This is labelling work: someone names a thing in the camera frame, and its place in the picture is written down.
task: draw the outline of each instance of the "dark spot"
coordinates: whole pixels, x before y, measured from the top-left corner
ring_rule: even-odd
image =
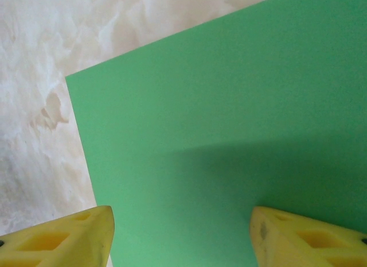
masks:
[[[268,229],[266,228],[265,222],[261,223],[260,236],[264,241],[268,235]]]

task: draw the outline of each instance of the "stone countertop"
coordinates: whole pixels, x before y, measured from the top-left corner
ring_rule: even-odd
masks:
[[[260,1],[0,0],[0,235],[96,205],[66,75]]]

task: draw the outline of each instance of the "green sheet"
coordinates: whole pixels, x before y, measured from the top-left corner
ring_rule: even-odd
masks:
[[[268,0],[67,77],[115,266],[256,266],[251,209],[367,229],[367,0]]]

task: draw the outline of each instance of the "rectangular hole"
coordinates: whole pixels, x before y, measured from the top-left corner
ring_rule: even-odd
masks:
[[[31,237],[18,251],[52,251],[69,236],[68,233],[44,233]]]
[[[76,215],[76,217],[74,217],[74,220],[84,221],[87,220],[88,217],[90,216],[91,216],[90,212],[82,212],[81,214]]]
[[[283,214],[275,214],[275,217],[278,218],[281,221],[288,221],[291,220],[289,216],[285,216]]]
[[[299,231],[299,237],[306,241],[312,248],[347,247],[348,245],[328,231],[312,230]]]
[[[7,260],[0,261],[0,267],[36,267],[40,263],[40,260]]]
[[[367,261],[364,258],[329,258],[327,261],[334,267],[367,267]]]

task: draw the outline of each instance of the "beige marble pattern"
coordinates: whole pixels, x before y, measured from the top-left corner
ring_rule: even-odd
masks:
[[[260,1],[0,0],[0,235],[96,205],[65,75]]]

